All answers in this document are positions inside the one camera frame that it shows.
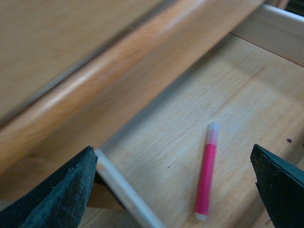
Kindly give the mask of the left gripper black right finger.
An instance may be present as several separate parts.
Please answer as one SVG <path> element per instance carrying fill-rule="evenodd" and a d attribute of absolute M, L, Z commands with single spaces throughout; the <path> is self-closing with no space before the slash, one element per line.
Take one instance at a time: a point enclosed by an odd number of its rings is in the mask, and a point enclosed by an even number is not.
<path fill-rule="evenodd" d="M 304 226 L 304 171 L 255 144 L 251 163 L 256 187 L 276 228 Z"/>

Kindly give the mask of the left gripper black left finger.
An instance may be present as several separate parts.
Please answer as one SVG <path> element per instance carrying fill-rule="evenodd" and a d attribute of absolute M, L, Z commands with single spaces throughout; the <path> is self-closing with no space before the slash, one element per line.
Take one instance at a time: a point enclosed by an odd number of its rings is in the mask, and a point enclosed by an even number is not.
<path fill-rule="evenodd" d="M 76 228 L 95 178 L 97 157 L 91 146 L 0 212 L 2 228 Z"/>

